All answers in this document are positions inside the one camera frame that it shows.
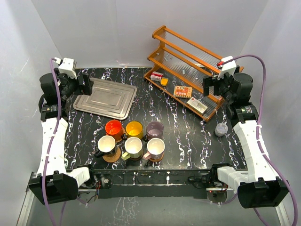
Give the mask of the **orange-red cup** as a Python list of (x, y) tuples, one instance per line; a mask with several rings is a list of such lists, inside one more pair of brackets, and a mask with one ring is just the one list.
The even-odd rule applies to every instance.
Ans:
[(105, 132), (111, 135), (126, 133), (122, 123), (118, 120), (110, 120), (105, 125)]

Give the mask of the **black cup white inside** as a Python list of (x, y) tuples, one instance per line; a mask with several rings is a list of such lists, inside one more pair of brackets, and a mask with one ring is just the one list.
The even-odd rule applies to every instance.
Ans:
[(95, 153), (96, 158), (114, 155), (117, 152), (116, 141), (112, 136), (105, 135), (97, 143), (98, 150)]

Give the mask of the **yellow cup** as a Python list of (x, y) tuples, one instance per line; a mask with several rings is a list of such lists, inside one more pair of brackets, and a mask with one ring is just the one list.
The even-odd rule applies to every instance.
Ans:
[(138, 121), (131, 121), (126, 125), (127, 137), (136, 137), (142, 140), (143, 138), (143, 125)]

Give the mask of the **purple cup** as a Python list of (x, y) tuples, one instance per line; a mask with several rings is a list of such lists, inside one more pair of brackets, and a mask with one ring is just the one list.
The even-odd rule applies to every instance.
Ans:
[(143, 136), (143, 141), (148, 142), (153, 138), (162, 139), (164, 126), (159, 121), (151, 121), (146, 126), (146, 135)]

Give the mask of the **pale green cup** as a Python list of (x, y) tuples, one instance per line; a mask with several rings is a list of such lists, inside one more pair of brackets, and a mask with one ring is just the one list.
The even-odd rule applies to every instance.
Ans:
[(130, 137), (125, 141), (125, 152), (121, 158), (127, 159), (139, 159), (143, 155), (143, 144), (141, 139), (137, 137)]

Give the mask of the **pink cup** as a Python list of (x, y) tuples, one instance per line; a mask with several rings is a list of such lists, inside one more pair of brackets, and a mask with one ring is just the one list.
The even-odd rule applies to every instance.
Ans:
[(165, 150), (165, 143), (162, 139), (153, 138), (147, 143), (147, 152), (143, 155), (144, 160), (159, 159)]

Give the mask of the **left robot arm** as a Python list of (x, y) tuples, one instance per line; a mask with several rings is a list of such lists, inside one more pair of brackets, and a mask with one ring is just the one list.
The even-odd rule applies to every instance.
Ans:
[(65, 73), (52, 73), (40, 78), (43, 95), (39, 111), (43, 129), (42, 153), (37, 173), (29, 180), (29, 189), (42, 203), (54, 204), (75, 200), (79, 188), (92, 188), (97, 183), (91, 164), (80, 165), (68, 172), (64, 162), (65, 135), (68, 127), (66, 102), (69, 97), (84, 94), (86, 76), (72, 79)]

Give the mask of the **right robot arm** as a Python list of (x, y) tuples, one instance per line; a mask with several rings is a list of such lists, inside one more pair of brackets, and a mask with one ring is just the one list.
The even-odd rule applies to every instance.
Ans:
[(214, 95), (222, 96), (226, 101), (227, 116), (247, 163), (247, 175), (238, 172), (229, 163), (219, 163), (213, 164), (208, 174), (190, 176), (187, 181), (201, 188), (227, 185), (237, 194), (245, 209), (278, 206), (288, 194), (288, 188), (267, 161), (268, 153), (258, 124), (259, 114), (250, 102), (252, 77), (245, 73), (226, 73), (222, 79), (216, 75), (205, 76), (204, 96), (209, 94), (210, 87)]

